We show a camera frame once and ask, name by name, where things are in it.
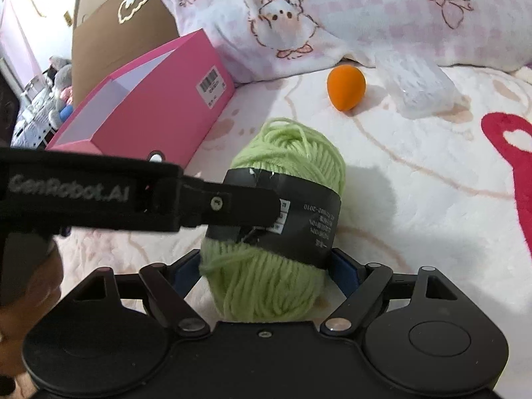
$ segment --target transparent plastic wrapper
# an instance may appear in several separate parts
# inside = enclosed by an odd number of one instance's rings
[[[397,111],[415,119],[446,113],[462,95],[453,81],[431,60],[386,52],[375,55],[375,66]]]

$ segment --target green yarn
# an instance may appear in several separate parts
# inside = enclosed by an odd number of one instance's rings
[[[320,132],[288,118],[268,121],[233,160],[232,168],[257,168],[300,177],[341,195],[345,162]],[[205,238],[200,271],[216,307],[229,321],[302,319],[321,294],[326,272],[244,243]]]

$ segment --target orange makeup sponge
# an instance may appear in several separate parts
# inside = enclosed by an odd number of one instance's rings
[[[358,105],[364,97],[364,75],[350,64],[337,66],[329,73],[327,91],[334,108],[341,112],[347,112]]]

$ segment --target pink curtain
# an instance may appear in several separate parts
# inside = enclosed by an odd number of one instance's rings
[[[41,73],[11,0],[4,1],[0,16],[0,46],[4,53],[2,57],[6,58],[23,88],[35,75]]]

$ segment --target pink file box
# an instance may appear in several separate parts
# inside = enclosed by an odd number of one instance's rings
[[[199,30],[109,75],[47,149],[138,159],[157,153],[185,167],[234,92],[229,73]]]

